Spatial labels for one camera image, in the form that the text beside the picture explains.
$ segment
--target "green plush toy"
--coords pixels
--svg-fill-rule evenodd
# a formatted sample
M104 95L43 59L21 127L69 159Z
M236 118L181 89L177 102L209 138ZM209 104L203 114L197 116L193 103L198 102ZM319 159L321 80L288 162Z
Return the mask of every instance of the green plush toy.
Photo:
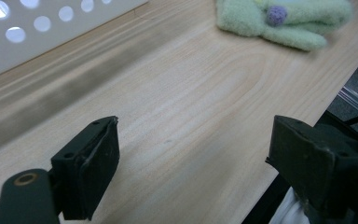
M351 17L347 0L216 0L217 26L297 49L326 45L323 35Z

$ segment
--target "black mechanical part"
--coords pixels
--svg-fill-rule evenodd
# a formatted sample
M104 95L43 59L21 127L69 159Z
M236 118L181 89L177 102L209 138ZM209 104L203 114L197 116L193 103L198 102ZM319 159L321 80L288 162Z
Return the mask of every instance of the black mechanical part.
M52 169L21 172L6 181L0 198L1 223L59 223L91 219L119 160L117 117L88 125L51 158Z
M276 116L266 162L293 187L310 223L351 212L358 223L358 140L331 126Z

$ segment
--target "wood grain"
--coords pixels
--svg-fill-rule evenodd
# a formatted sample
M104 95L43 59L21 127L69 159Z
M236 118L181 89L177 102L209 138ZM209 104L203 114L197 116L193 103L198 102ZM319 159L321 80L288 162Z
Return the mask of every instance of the wood grain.
M117 115L121 159L91 223L241 223L277 174L274 115L314 124L358 66L352 3L306 53L218 30L213 0L151 0L2 74L0 188Z

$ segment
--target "purple pom-pom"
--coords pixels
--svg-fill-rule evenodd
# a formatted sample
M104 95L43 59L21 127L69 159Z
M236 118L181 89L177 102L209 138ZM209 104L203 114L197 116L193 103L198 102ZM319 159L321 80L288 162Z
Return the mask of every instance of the purple pom-pom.
M272 6L267 11L267 23L270 26L280 26L287 17L286 8L281 6Z

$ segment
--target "white perforated panel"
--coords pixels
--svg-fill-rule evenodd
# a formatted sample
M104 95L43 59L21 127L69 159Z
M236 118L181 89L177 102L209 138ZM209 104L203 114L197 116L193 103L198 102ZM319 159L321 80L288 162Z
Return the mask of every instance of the white perforated panel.
M0 73L147 0L0 0Z

